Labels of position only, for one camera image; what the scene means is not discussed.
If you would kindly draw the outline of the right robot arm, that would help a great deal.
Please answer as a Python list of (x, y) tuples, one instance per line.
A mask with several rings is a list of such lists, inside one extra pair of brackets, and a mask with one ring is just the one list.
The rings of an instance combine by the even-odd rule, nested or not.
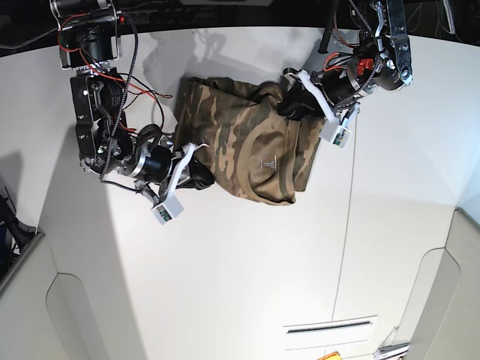
[(115, 1), (51, 1), (58, 24), (61, 66), (75, 71), (70, 89), (76, 116), (79, 160), (105, 185), (112, 171), (133, 179), (124, 190), (161, 203), (179, 188), (203, 190), (214, 182), (194, 160), (199, 148), (177, 146), (162, 124), (137, 130), (126, 119), (128, 96), (161, 94), (134, 76), (139, 33), (132, 16)]

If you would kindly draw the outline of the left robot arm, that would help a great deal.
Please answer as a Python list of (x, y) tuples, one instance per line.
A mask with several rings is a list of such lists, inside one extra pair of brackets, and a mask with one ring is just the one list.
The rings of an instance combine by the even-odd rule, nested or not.
[(410, 39), (402, 1), (351, 1), (358, 40), (339, 41), (348, 52), (328, 54), (318, 71), (284, 69), (291, 86), (277, 111), (288, 119), (333, 121), (376, 88), (395, 91), (413, 80)]

